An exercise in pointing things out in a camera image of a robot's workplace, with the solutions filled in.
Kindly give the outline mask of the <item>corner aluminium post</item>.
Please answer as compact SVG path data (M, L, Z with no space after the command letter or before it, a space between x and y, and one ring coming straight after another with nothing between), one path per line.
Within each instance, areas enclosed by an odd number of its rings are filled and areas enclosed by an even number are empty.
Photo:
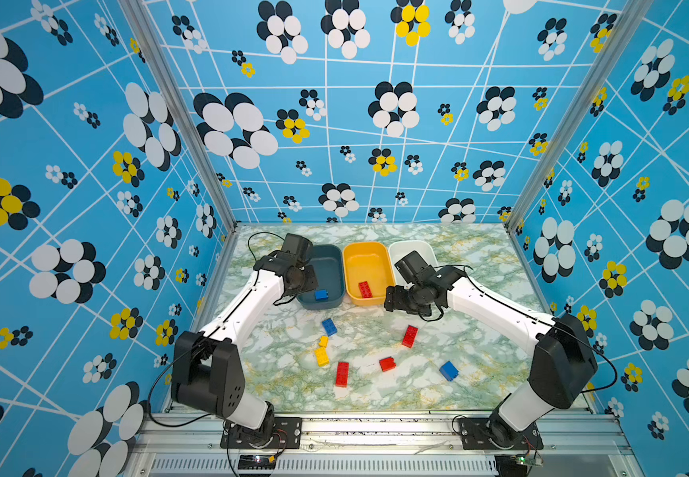
M197 168L197 172L201 176L207 192L209 192L217 207L217 212L219 212L219 216L226 228L226 235L231 237L236 229L235 217L229 208L225 194L221 192L221 185L217 181L217 173L215 173L215 169L209 157L207 157L207 151L201 139L199 139L197 127L195 127L191 120L186 102L166 61L165 51L157 41L152 22L148 19L144 4L141 1L134 0L121 0L119 4L136 40L143 47L144 53L147 54L149 69L160 88L161 94L165 97L179 133L193 157L195 168Z
M589 70L577 91L577 95L559 122L543 159L539 160L527 180L523 192L519 195L519 200L513 206L513 212L505 225L510 236L515 235L515 229L535 201L546 175L555 166L564 147L575 134L595 93L599 91L600 87L603 87L606 79L615 69L653 3L652 0L628 1L626 3L612 38Z

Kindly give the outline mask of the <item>long red lego brick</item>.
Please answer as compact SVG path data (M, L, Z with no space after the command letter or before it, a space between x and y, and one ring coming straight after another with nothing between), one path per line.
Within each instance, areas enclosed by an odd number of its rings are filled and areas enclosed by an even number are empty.
M350 373L350 364L347 362L338 363L336 372L335 386L338 388L348 387L348 374Z

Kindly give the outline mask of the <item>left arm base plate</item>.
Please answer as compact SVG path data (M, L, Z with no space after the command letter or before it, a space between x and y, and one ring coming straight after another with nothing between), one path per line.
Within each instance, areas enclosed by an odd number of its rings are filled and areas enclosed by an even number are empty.
M260 429L228 423L219 446L229 450L298 449L302 430L300 417L274 417L272 421L265 421Z

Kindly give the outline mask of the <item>aluminium front rail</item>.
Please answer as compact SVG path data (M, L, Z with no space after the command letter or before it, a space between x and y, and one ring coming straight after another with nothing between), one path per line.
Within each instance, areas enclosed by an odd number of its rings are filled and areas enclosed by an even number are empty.
M227 442L218 419L144 425L126 476L641 476L618 419L551 413L522 449L473 449L459 413L307 413L275 465Z

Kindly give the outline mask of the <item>right corner aluminium post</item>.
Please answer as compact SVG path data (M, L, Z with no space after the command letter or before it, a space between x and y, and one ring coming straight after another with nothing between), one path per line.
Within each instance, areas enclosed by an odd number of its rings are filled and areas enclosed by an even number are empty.
M612 38L589 70L577 91L577 95L559 122L543 159L539 160L527 180L523 192L519 195L519 200L513 206L513 212L505 225L510 236L515 235L515 229L535 201L546 175L555 166L564 147L575 134L595 93L599 91L600 87L603 87L606 79L615 69L653 3L652 0L628 1L626 3Z

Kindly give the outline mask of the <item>yellow plastic bin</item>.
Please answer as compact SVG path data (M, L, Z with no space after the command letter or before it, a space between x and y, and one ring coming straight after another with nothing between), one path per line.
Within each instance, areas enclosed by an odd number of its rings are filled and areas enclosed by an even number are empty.
M381 242L355 242L343 249L346 291L357 306L382 306L388 286L395 286L388 250ZM360 296L358 284L367 281L373 298Z

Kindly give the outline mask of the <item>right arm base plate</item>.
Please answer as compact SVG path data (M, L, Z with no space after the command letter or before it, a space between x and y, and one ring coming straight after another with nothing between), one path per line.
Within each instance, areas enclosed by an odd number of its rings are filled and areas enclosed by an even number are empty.
M486 417L461 417L452 419L451 429L461 438L465 450L527 452L543 449L540 432L535 423L523 431L511 429L503 421Z

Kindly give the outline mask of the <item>blue lego brick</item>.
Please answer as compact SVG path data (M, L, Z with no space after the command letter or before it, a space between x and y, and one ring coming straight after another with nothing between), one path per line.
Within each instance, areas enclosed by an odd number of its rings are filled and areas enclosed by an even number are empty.
M445 380L448 382L453 382L457 377L459 376L459 370L455 367L455 365L451 361L447 361L444 363L440 368L439 372L443 376Z
M331 336L338 333L338 328L337 328L334 320L332 320L331 318L323 320L322 326L323 326L325 333L328 337L331 337Z
M316 301L327 300L329 298L329 292L327 290L316 290L314 298Z

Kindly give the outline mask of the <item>left corner aluminium post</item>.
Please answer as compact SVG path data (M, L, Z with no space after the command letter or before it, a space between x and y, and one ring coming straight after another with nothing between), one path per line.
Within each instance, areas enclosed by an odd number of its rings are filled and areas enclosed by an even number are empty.
M165 51L157 41L152 22L148 19L144 4L141 1L134 0L121 0L119 4L136 40L143 47L144 53L147 54L149 69L160 88L161 94L165 97L179 133L193 157L195 168L197 168L197 172L201 176L207 192L209 192L217 207L217 212L219 212L219 216L226 228L226 235L231 237L236 229L235 217L229 208L225 194L221 192L221 185L217 181L217 173L215 173L215 169L209 157L207 157L207 151L201 139L199 139L197 127L195 127L191 120L186 102L166 61Z

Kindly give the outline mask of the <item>dark teal plastic bin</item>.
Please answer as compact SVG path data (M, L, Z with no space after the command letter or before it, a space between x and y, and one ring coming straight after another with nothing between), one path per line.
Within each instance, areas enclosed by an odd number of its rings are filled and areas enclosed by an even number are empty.
M308 310L326 310L339 307L346 294L342 250L333 244L313 246L310 266L312 266L316 274L318 286L314 291L298 296L298 302L303 308ZM323 301L316 301L314 298L316 290L327 290L329 298Z

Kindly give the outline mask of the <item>yellow lego brick long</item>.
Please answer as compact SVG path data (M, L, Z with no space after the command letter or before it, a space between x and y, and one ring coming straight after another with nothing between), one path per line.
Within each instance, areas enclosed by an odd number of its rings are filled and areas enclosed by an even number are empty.
M315 357L319 367L325 367L330 364L327 349L324 347L319 347L315 350Z

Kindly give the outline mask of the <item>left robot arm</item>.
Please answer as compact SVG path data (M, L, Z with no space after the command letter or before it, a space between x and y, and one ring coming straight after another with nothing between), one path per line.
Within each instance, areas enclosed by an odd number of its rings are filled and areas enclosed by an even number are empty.
M279 250L255 262L245 286L213 321L176 340L173 401L233 423L245 441L271 441L274 407L245 389L240 351L271 307L318 286L311 254L307 238L286 235Z

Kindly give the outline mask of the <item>small red lego brick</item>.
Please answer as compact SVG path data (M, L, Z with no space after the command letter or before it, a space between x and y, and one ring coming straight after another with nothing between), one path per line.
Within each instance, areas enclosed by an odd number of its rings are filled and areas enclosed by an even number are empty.
M383 358L379 361L380 369L386 373L396 368L394 357Z

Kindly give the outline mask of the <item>white plastic bin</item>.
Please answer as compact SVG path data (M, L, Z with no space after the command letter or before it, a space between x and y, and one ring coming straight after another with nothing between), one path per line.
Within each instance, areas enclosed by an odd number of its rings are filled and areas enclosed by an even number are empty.
M406 286L407 282L404 280L395 264L402 260L404 256L410 254L410 252L418 252L430 266L438 266L434 250L427 242L423 240L402 240L401 242L395 242L388 247L388 254L397 285Z

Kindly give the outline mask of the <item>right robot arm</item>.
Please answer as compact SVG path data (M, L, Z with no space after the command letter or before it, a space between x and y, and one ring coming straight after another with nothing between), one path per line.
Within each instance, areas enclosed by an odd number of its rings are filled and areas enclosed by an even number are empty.
M487 422L487 437L510 448L537 419L553 409L570 409L595 376L598 364L576 317L555 318L520 305L479 284L461 266L432 266L410 252L396 262L406 286L386 290L384 308L422 319L432 308L450 309L481 321L505 336L530 359L529 375L499 403Z

